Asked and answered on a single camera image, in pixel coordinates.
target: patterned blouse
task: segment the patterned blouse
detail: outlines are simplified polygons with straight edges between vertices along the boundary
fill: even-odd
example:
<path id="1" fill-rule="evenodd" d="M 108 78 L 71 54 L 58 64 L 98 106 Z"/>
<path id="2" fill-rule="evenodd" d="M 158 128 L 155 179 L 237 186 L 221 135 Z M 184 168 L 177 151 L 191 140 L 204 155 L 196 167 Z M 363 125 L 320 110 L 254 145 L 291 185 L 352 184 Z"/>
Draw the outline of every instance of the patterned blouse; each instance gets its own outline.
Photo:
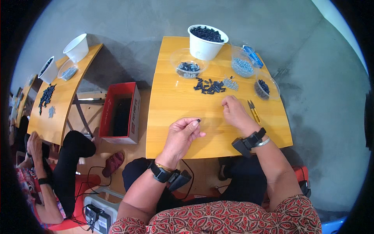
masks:
<path id="1" fill-rule="evenodd" d="M 28 168 L 16 168 L 17 178 L 19 185 L 21 186 L 22 193 L 26 197 L 27 204 L 31 211 L 33 212 L 36 219 L 39 221 L 39 224 L 42 228 L 48 229 L 51 224 L 43 223 L 38 213 L 36 212 L 36 204 L 44 205 L 42 190 L 40 189 L 40 185 L 38 182 L 38 178 L 36 177 L 34 167 L 30 170 Z M 61 202 L 56 198 L 57 207 L 60 210 L 62 217 L 65 219 L 66 215 L 64 209 L 62 208 Z"/>
<path id="2" fill-rule="evenodd" d="M 115 233 L 322 233 L 321 221 L 303 195 L 287 198 L 274 212 L 250 202 L 215 201 L 164 210 L 146 225 L 125 217 L 110 227 Z"/>

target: white plastic bucket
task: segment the white plastic bucket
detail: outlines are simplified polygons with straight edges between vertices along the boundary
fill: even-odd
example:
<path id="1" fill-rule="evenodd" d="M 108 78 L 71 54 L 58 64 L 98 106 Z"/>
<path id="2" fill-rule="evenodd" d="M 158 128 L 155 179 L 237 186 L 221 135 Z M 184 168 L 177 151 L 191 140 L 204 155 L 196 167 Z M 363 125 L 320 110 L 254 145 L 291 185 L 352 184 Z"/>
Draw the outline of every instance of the white plastic bucket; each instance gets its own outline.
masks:
<path id="1" fill-rule="evenodd" d="M 209 29 L 214 29 L 218 31 L 221 35 L 223 42 L 210 42 L 201 39 L 191 33 L 191 28 L 196 28 L 198 26 L 207 27 Z M 200 60 L 212 60 L 216 57 L 222 46 L 229 41 L 229 37 L 221 30 L 204 24 L 195 24 L 188 28 L 188 33 L 190 34 L 190 53 L 193 57 Z"/>
<path id="2" fill-rule="evenodd" d="M 40 76 L 40 73 L 42 72 L 43 68 L 47 65 L 48 61 L 51 58 L 52 58 L 51 63 L 49 64 L 47 69 L 43 72 L 43 74 Z M 42 81 L 46 82 L 47 84 L 51 84 L 55 80 L 57 73 L 58 73 L 58 70 L 57 70 L 57 65 L 55 63 L 55 56 L 52 56 L 47 60 L 47 62 L 40 69 L 38 78 L 42 79 Z"/>
<path id="3" fill-rule="evenodd" d="M 88 54 L 87 33 L 77 36 L 64 49 L 74 63 L 79 62 Z"/>

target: floral pattern clothing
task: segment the floral pattern clothing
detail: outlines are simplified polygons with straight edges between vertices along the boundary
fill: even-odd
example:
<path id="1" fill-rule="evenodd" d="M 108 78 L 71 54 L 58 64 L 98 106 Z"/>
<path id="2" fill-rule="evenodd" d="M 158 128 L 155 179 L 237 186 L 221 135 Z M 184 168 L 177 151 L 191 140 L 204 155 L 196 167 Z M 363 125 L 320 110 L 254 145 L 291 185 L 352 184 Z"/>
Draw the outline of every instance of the floral pattern clothing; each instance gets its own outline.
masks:
<path id="1" fill-rule="evenodd" d="M 118 233 L 322 233 L 321 221 L 303 195 L 287 198 L 274 212 L 250 202 L 215 201 L 164 210 L 149 224 L 125 217 L 111 227 Z"/>

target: silver bangle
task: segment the silver bangle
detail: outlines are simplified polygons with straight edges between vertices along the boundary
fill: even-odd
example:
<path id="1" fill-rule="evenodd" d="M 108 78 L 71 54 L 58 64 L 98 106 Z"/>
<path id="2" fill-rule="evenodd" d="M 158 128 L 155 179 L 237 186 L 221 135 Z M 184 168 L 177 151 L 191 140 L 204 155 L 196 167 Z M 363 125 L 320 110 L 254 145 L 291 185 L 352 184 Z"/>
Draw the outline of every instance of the silver bangle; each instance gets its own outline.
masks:
<path id="1" fill-rule="evenodd" d="M 270 137 L 268 137 L 264 142 L 261 142 L 260 144 L 258 144 L 256 147 L 264 146 L 267 143 L 269 143 L 269 141 L 270 141 Z"/>

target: concrete floor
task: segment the concrete floor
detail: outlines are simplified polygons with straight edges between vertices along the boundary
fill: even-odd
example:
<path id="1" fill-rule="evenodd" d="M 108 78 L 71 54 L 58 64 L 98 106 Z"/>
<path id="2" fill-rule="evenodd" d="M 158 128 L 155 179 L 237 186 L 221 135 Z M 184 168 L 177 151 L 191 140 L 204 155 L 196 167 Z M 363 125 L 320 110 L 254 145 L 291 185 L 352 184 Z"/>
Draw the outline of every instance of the concrete floor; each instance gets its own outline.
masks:
<path id="1" fill-rule="evenodd" d="M 313 205 L 321 214 L 349 211 L 369 160 L 363 124 L 368 76 L 311 1 L 54 0 L 23 46 L 11 91 L 49 57 L 62 58 L 64 47 L 82 33 L 105 48 L 79 92 L 132 80 L 151 86 L 162 37 L 188 36 L 192 24 L 252 43 L 279 84 L 294 140 L 285 154 L 307 165 Z"/>

